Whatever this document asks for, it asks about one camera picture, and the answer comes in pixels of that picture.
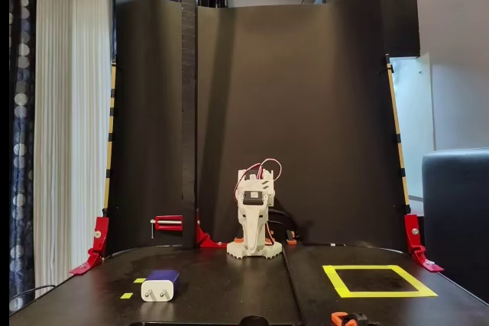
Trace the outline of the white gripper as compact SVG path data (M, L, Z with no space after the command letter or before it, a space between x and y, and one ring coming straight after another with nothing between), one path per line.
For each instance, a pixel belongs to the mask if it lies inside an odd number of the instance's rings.
M244 230L244 250L247 256L260 256L265 246L264 225L257 228L257 233L253 235L253 227L250 224L264 224L268 218L269 195L260 190L246 189L238 195L238 220L245 224Z

